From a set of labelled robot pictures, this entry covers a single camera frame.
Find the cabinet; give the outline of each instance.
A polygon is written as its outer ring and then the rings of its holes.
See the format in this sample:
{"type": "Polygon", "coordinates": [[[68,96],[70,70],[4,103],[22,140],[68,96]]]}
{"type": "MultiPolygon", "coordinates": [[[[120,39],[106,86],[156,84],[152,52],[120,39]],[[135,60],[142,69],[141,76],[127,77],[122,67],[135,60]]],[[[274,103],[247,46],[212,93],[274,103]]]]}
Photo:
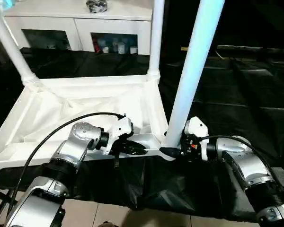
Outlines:
{"type": "Polygon", "coordinates": [[[124,44],[127,53],[150,54],[152,0],[109,0],[97,14],[84,0],[25,0],[4,15],[20,48],[116,52],[124,44]]]}

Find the white shelf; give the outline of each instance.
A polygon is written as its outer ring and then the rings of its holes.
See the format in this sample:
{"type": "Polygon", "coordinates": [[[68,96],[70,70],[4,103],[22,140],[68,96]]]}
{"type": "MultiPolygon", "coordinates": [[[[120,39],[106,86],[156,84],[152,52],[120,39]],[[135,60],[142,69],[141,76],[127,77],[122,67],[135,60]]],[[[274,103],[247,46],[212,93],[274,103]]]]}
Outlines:
{"type": "Polygon", "coordinates": [[[71,17],[151,21],[153,0],[108,0],[108,10],[92,14],[85,0],[25,0],[4,12],[5,16],[71,17]]]}
{"type": "MultiPolygon", "coordinates": [[[[158,84],[147,75],[43,79],[46,88],[25,86],[0,128],[0,169],[23,166],[28,156],[53,129],[78,116],[95,112],[126,114],[133,123],[129,140],[143,144],[146,156],[160,155],[168,124],[158,84]]],[[[112,116],[82,120],[107,131],[116,122],[112,116]]],[[[48,162],[67,139],[72,125],[55,133],[36,153],[30,165],[48,162]]],[[[121,154],[120,158],[129,157],[121,154]]],[[[85,160],[114,158],[99,150],[88,151],[85,160]]]]}

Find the white pole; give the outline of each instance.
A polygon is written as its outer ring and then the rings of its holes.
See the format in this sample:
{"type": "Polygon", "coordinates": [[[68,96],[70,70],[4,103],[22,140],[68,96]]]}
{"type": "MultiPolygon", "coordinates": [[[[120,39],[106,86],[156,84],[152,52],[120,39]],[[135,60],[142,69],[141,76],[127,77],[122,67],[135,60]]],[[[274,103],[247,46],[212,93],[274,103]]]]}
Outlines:
{"type": "Polygon", "coordinates": [[[159,63],[164,15],[164,0],[154,0],[151,24],[151,54],[148,79],[160,79],[159,63]]]}
{"type": "Polygon", "coordinates": [[[201,0],[163,147],[179,147],[181,134],[225,0],[201,0]]]}
{"type": "Polygon", "coordinates": [[[30,70],[27,62],[24,60],[19,48],[6,27],[0,11],[0,41],[13,61],[24,85],[38,82],[38,77],[30,70]]]}

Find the black fabric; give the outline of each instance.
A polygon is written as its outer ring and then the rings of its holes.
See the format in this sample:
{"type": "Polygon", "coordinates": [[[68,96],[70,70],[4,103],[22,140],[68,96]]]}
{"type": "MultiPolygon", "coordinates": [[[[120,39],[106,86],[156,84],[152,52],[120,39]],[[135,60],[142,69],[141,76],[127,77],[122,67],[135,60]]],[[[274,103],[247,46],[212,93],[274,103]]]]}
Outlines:
{"type": "MultiPolygon", "coordinates": [[[[39,78],[145,74],[148,56],[22,50],[39,78]]],[[[160,94],[169,119],[183,62],[162,63],[160,94]]],[[[23,87],[9,63],[0,69],[0,126],[23,87]]],[[[208,60],[189,117],[209,134],[240,135],[284,167],[284,64],[208,60]]],[[[15,187],[21,167],[0,170],[0,189],[15,187]]],[[[25,190],[41,172],[29,167],[25,190]]],[[[88,161],[72,189],[75,199],[191,215],[254,221],[254,211],[229,166],[220,162],[165,161],[160,157],[88,161]]]]}

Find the tile floor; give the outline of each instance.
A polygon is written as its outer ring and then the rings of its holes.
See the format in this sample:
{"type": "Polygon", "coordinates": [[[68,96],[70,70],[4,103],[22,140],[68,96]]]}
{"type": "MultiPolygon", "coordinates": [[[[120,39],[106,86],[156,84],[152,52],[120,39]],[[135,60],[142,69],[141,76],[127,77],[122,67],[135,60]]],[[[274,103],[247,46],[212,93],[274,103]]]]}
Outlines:
{"type": "MultiPolygon", "coordinates": [[[[258,227],[258,224],[201,218],[171,212],[145,209],[132,211],[127,207],[78,200],[66,200],[62,227],[97,227],[111,221],[120,227],[258,227]]],[[[7,207],[0,216],[5,221],[7,207]]]]}

